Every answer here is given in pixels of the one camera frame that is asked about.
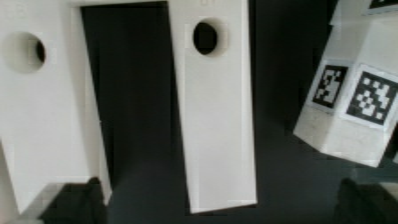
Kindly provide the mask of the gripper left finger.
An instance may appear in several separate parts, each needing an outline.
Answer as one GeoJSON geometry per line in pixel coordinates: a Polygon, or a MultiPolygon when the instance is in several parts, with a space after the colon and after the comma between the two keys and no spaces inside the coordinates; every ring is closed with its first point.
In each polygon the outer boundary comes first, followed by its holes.
{"type": "Polygon", "coordinates": [[[107,206],[102,181],[70,183],[40,215],[45,224],[107,224],[107,206]]]}

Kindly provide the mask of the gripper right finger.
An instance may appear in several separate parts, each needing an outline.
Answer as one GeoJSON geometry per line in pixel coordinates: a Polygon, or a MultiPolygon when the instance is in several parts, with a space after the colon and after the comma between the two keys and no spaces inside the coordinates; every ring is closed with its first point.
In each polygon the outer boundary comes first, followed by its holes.
{"type": "Polygon", "coordinates": [[[379,184],[344,179],[333,224],[398,224],[398,200],[379,184]]]}

